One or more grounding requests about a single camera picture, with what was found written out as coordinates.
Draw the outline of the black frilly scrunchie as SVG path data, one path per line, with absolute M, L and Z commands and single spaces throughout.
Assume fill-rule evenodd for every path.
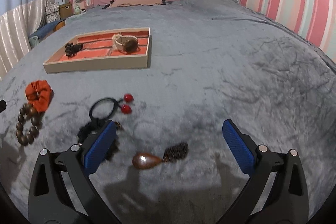
M 95 134 L 98 130 L 106 124 L 106 120 L 93 118 L 90 122 L 80 128 L 77 137 L 78 143 L 83 144 L 89 135 Z M 105 154 L 104 160 L 111 161 L 115 152 L 118 151 L 118 137 L 116 136 L 107 153 Z

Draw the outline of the white strap gold watch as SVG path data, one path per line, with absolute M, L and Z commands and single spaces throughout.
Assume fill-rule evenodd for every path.
M 122 36 L 121 42 L 125 54 L 131 54 L 138 49 L 138 39 L 135 36 Z

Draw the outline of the orange fabric scrunchie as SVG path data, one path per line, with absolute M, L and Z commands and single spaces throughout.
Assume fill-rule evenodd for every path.
M 45 112 L 51 102 L 52 89 L 46 80 L 37 80 L 26 86 L 25 95 L 38 113 Z

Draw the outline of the black hair tie red balls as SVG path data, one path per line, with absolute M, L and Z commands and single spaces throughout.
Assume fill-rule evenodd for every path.
M 92 107 L 89 110 L 89 118 L 93 121 L 94 119 L 97 119 L 96 117 L 93 116 L 93 111 L 95 110 L 96 107 L 98 107 L 100 104 L 102 103 L 112 103 L 113 107 L 110 111 L 110 113 L 108 115 L 106 115 L 104 118 L 99 118 L 99 119 L 109 119 L 112 118 L 112 116 L 114 115 L 114 113 L 120 109 L 121 112 L 123 114 L 131 114 L 132 113 L 132 109 L 129 105 L 127 105 L 127 103 L 132 103 L 134 101 L 134 97 L 130 94 L 130 93 L 126 93 L 123 98 L 116 100 L 115 98 L 112 97 L 105 97 L 102 98 L 98 101 L 96 101 Z

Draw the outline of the patterned storage bag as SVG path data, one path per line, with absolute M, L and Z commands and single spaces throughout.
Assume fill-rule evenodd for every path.
M 57 3 L 48 3 L 46 5 L 46 23 L 58 22 L 60 20 L 59 5 Z

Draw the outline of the grey velvet bed blanket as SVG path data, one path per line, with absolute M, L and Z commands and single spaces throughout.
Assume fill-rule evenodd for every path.
M 43 63 L 76 35 L 149 27 L 146 69 L 48 74 Z M 25 89 L 46 80 L 38 113 Z M 39 151 L 67 150 L 99 99 L 134 97 L 117 112 L 118 151 L 91 176 L 123 223 L 215 223 L 248 180 L 222 136 L 231 119 L 257 144 L 296 149 L 314 215 L 335 186 L 335 63 L 236 0 L 95 8 L 71 20 L 1 81 L 1 183 L 27 214 Z

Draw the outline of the brown cardboard box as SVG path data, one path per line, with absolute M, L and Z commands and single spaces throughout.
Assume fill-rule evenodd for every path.
M 65 20 L 74 14 L 72 3 L 65 3 L 63 5 L 59 5 L 59 14 L 60 19 Z

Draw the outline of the black hair claw clip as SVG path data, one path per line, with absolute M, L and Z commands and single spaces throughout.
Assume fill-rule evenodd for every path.
M 83 48 L 84 48 L 83 43 L 74 44 L 73 42 L 71 42 L 71 43 L 67 43 L 65 45 L 64 52 L 65 52 L 66 56 L 70 58 L 70 57 L 74 57 Z

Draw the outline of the blue folded cloth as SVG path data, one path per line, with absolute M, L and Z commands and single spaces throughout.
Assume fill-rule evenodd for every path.
M 45 24 L 29 36 L 29 43 L 32 45 L 40 43 L 40 41 L 46 38 L 47 35 L 49 35 L 51 32 L 54 32 L 56 26 L 61 22 L 64 22 L 64 20 L 56 20 L 54 22 Z

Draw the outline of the beige pillow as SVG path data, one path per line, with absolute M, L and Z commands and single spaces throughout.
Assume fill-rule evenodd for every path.
M 109 8 L 115 7 L 133 7 L 133 6 L 156 6 L 163 5 L 166 0 L 115 0 L 109 5 Z

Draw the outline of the beige jewelry tray red lining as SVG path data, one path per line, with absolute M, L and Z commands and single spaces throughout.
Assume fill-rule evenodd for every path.
M 138 49 L 125 54 L 112 51 L 112 36 L 135 36 Z M 74 57 L 67 57 L 64 50 L 66 43 L 83 43 L 84 48 Z M 89 32 L 76 35 L 66 42 L 43 64 L 47 73 L 74 71 L 100 71 L 106 69 L 142 69 L 149 59 L 150 28 L 122 28 L 107 31 Z

